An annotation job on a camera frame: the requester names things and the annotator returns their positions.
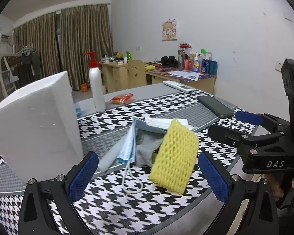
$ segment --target mask ear loop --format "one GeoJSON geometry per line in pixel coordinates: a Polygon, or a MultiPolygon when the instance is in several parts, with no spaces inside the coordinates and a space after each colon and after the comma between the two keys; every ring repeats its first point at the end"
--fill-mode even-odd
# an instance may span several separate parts
{"type": "Polygon", "coordinates": [[[143,184],[143,182],[140,179],[138,179],[138,178],[136,178],[136,177],[133,176],[132,170],[131,170],[131,167],[130,167],[130,164],[131,164],[131,159],[128,160],[128,162],[126,164],[126,167],[125,167],[124,176],[122,178],[122,184],[121,184],[122,185],[122,189],[123,189],[124,192],[126,192],[128,194],[138,194],[138,193],[140,193],[143,190],[144,184],[143,184]],[[125,183],[125,177],[127,176],[127,173],[129,173],[129,175],[131,176],[132,179],[136,180],[137,183],[140,184],[140,188],[138,190],[135,190],[134,191],[134,190],[128,190],[128,189],[126,189],[126,186],[124,185],[124,183],[125,183]]]}

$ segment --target black phone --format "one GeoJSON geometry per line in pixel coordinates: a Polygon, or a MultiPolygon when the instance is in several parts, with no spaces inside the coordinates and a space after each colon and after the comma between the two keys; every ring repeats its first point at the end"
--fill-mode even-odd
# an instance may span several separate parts
{"type": "Polygon", "coordinates": [[[204,104],[209,110],[211,110],[219,118],[234,117],[234,111],[227,106],[219,102],[212,96],[198,96],[197,100],[204,104]]]}

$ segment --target curtain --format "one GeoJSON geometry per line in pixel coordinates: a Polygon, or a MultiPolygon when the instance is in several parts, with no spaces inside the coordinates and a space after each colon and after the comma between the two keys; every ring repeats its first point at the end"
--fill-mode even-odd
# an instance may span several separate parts
{"type": "Polygon", "coordinates": [[[56,13],[48,13],[14,29],[13,43],[34,45],[42,63],[42,77],[60,72],[55,27],[56,13]]]}
{"type": "Polygon", "coordinates": [[[85,5],[61,11],[60,56],[73,90],[80,90],[83,83],[89,86],[90,57],[84,55],[88,51],[95,51],[98,61],[104,54],[113,55],[107,4],[85,5]]]}

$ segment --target yellow foam mesh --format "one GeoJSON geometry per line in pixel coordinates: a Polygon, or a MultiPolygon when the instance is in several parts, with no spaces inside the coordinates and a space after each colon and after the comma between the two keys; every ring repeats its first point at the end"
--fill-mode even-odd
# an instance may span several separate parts
{"type": "Polygon", "coordinates": [[[169,191],[183,194],[194,169],[198,142],[194,132],[173,120],[159,148],[149,179],[169,191]]]}

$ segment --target chair with smiley face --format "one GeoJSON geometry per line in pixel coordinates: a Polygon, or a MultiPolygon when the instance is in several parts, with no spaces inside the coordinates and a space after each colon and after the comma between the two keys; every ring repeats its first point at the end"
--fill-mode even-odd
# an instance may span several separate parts
{"type": "Polygon", "coordinates": [[[146,86],[147,80],[144,62],[140,60],[129,60],[128,64],[129,87],[135,88],[140,86],[146,86]]]}

